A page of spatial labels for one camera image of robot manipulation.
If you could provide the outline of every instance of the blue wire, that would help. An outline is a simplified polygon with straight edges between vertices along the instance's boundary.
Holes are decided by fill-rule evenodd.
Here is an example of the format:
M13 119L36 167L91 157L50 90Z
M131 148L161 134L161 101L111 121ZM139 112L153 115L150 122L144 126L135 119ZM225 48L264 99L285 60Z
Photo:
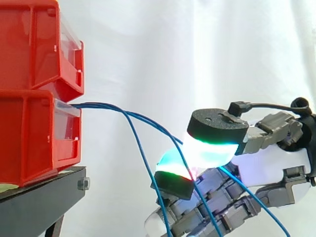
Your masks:
M85 105L85 104L89 104L89 105L95 106L94 108L99 108L100 106L102 106L103 109L109 109L109 107L112 106L112 105L110 105L110 104L105 104L105 103L84 103L84 104L82 104L82 105ZM172 136L163 126L161 126L160 124L158 124L158 123L155 122L154 120L152 120L152 119L150 119L150 118L148 118L148 117L146 117L146 116L144 116L144 115L141 115L141 114L138 114L138 113L134 113L134 112L129 112L129 111L126 111L126 113L127 113L128 115L130 115L131 117L134 117L134 118L136 118L136 119L138 119L138 120L140 120L140 121L143 121L143 122L145 122L145 123L151 125L152 127L158 129L160 132L162 132L162 133L164 133L165 135L169 136L169 137L171 138L171 140L173 141L173 143L175 144L175 146L177 147L177 149L178 149L178 151L179 151L179 153L180 153L180 155L181 155L181 158L183 157L182 151L180 150L178 144L176 144L176 141L177 141L179 144L181 144L181 145L182 145L183 143L182 143L181 140L179 140L178 138ZM187 166L187 164L186 164L185 159L183 160L183 162L184 162L184 164L186 165L186 168L188 169L188 166ZM286 234L286 236L287 236L287 237L290 237L289 232L287 231L287 229L285 228L285 226L280 222L280 220L279 220L276 216L274 216L273 213L271 213L270 210L269 210L269 209L268 209L268 208L267 208L267 207L266 207L266 206L238 179L238 178L236 178L234 175L232 175L232 174L231 174L226 168L224 168L224 167L219 167L219 169L222 170L224 173L226 173L231 179L233 179L236 183L238 183L247 193L249 193L250 196L252 196L252 197L255 199L255 201L258 202L258 204L259 204L259 205L273 218L273 220L281 227L281 229L284 231L284 233ZM198 187L196 186L196 184L195 184L195 189L196 189L197 193L199 193L199 189L198 189ZM206 209L209 209L206 203L203 202L203 204L205 205ZM218 227L216 221L215 221L215 223L213 222L213 225L215 226L215 228Z
M95 102L86 102L86 103L82 103L82 104L75 104L75 105L73 105L74 107L76 107L76 106L78 106L78 105L93 105L93 106L96 106L96 108L99 108L99 106L108 106L108 104L105 104L105 103L95 103ZM160 132L162 132L163 134L165 134L165 135L167 135L166 133L165 133L165 131L164 130L161 130L160 128L159 128L159 126L157 126L155 123L155 121L154 120L152 120L151 118L149 118L149 117L146 117L146 116L144 116L144 115L141 115L141 114L138 114L138 113L135 113L135 112L131 112L131 111L125 111L129 116L131 116L131 117L133 117L133 118L135 118L135 119L138 119L138 120L140 120L140 121L142 121L142 122L144 122L144 123L147 123L147 124L149 124L150 126L152 126L152 127L154 127L154 128L156 128L157 130L159 130ZM177 137L175 137L175 136L173 136L173 138L178 142L178 143L180 143L180 144L182 144L182 141L179 139L179 138L177 138Z
M232 180L234 180L236 183L238 183L247 193L249 193L250 196L252 196L253 199L255 199L255 201L272 217L272 219L274 219L274 221L281 227L281 229L284 231L284 233L286 234L287 237L291 237L290 233L287 231L287 229L285 228L285 226L280 222L280 220L273 215L272 212L270 212L270 210L260 201L260 199L257 198L257 196L255 196L253 194L252 191L249 190L249 188L247 188L245 186L245 184L242 183L242 181L240 181L238 178L236 178L234 175L232 175L226 168L224 167L218 167L220 170L222 170L225 174L227 174Z
M74 107L77 107L77 108L82 108L82 106L89 106L89 105L92 105L92 106L94 105L93 108L103 108L103 109L109 109L109 108L112 108L112 107L113 107L113 105L107 104L107 103L84 103L84 104L73 105L73 106L74 106ZM150 119L150 118L147 118L147 117L145 117L145 116L141 116L141 117L140 117L140 114L136 114L136 113L132 113L132 114L135 115L135 118L137 118L137 119L139 119L139 118L141 118L141 117L142 117L143 119L146 118L146 120L147 120L148 122L150 122L150 123L149 123L150 125L154 125L155 128L157 128L159 131L163 132L163 133L166 134L168 137L170 137L170 139L172 140L172 142L173 142L174 145L176 146L177 150L179 151L179 154L180 154L180 156L181 156L182 162L183 162L184 166L186 167L186 169L187 169L187 171L188 171L188 173L189 173L189 175L190 175L190 177L191 177L191 180L193 181L193 185L194 185L195 191L197 192L198 196L199 196L200 199L202 200L202 203L203 203L203 205L204 205L205 208L206 208L206 212L207 212L207 214L209 215L209 217L210 217L210 219L211 219L211 222L212 222L213 226L214 226L215 229L216 229L217 234L219 235L219 237L223 237L223 235L222 235L222 233L221 233L221 231L220 231L220 229L219 229L219 227L218 227L218 225L217 225L217 222L216 222L216 220L215 220L214 215L213 215L212 212L210 211L210 209L209 209L209 207L208 207L208 205L207 205L207 203L206 203L205 198L203 197L202 193L201 193L200 190L198 189L198 186L197 186L197 184L196 184L196 182L195 182L195 179L194 179L194 177L193 177L193 175L192 175L192 173L191 173L191 171L190 171L190 168L189 168L189 166L188 166L188 164L187 164L187 162L186 162L186 160L185 160L185 158L184 158L184 156L183 156L183 153L182 153L182 151L181 151L179 145L177 144L176 139L174 139L174 137L170 134L170 132L169 132L167 129L165 129L163 126L161 126L159 123L155 122L154 120L152 120L152 119Z
M91 107L89 105L85 106L81 106L81 105L74 105L74 107L77 107L77 108L91 108L91 109L95 109L96 107ZM141 156L143 158L143 161L144 161L144 164L145 164L145 167L148 171L148 174L150 176L150 179L152 180L152 183L154 184L154 188L155 188L155 191L157 193L157 196L158 196L158 200L159 200L159 203L160 203L160 206L161 206L161 210L162 210L162 214L163 214L163 217L164 217L164 222L165 222L165 225L166 225L166 230L167 230L167 235L168 237L172 237L172 233L171 233L171 230L170 230L170 227L169 227L169 222L168 222L168 217L167 217L167 213L166 213L166 209L164 207L164 204L163 204L163 200L162 200L162 197L161 197L161 194L160 194L160 191L159 191L159 188L158 188L158 185L157 185L157 182L155 180L155 177L153 176L153 173L151 172L150 170L150 167L149 167L149 164L147 162L147 159L146 159L146 156L145 156L145 153L144 153L144 150L143 150L143 147L140 143L140 140L139 140L139 137L137 135L137 132L136 132L136 129L133 125L133 122L131 121L131 119L129 118L129 115L124 111L122 110L121 108L117 107L117 106L114 106L114 105L111 105L109 106L107 109L110 109L110 110L114 110L114 111L118 111L118 112L121 112L122 114L124 114L124 116L126 117L126 119L128 120L128 123L134 133L134 136L135 136L135 139L136 139L136 142L137 142L137 145L138 145L138 148L139 148L139 151L141 153Z

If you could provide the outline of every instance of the robotic hand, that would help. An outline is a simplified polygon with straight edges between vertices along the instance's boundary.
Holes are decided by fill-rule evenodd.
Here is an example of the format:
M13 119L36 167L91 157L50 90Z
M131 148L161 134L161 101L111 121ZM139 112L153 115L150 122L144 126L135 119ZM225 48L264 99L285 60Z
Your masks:
M298 116L281 111L253 123L240 118L242 113L259 107L291 111ZM227 111L197 110L187 132L191 139L204 144L238 144L230 162L223 154L216 155L214 148L199 154L193 154L192 149L188 152L186 139L182 148L191 167L195 160L198 167L204 164L203 168L207 168L197 176L196 183L224 235L258 215L261 207L252 197L243 195L244 190L216 167L225 165L247 187L263 186L256 196L267 207L295 204L310 186L316 186L316 115L304 98L294 100L291 107L234 102ZM207 159L207 154L217 160ZM170 170L161 169L156 171L155 178L175 237L218 236L191 180L180 175L171 178ZM160 208L148 217L145 229L147 237L167 236Z

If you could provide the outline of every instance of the red plastic drawer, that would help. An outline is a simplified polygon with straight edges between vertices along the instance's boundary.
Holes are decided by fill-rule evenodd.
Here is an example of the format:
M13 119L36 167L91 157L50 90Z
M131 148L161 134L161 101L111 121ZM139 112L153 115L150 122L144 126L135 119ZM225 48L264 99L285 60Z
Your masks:
M41 90L0 90L0 183L24 186L80 162L81 110Z
M68 102L83 95L83 43L56 0L0 0L0 89L43 89Z

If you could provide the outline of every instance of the white backdrop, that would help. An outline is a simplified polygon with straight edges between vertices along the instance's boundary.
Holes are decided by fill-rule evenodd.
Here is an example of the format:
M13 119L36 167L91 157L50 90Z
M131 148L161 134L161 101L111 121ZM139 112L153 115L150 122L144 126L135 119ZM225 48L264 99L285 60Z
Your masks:
M85 43L85 95L143 113L181 136L196 108L231 101L288 105L315 100L312 0L59 0ZM255 119L266 110L245 118ZM151 167L172 144L136 123ZM86 197L65 216L62 237L144 237L156 196L122 115L83 113ZM312 237L316 190L273 209L293 237ZM283 236L262 212L229 237Z

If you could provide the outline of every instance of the black fingertip cap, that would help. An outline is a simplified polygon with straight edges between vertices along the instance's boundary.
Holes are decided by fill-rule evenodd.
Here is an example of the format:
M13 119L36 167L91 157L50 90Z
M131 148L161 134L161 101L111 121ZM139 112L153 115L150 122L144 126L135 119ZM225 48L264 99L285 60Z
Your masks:
M165 171L157 171L155 173L155 180L160 191L183 200L191 199L194 190L192 180Z
M193 138L210 144L242 144L249 128L247 122L233 122L222 109L201 109L192 113L187 132Z

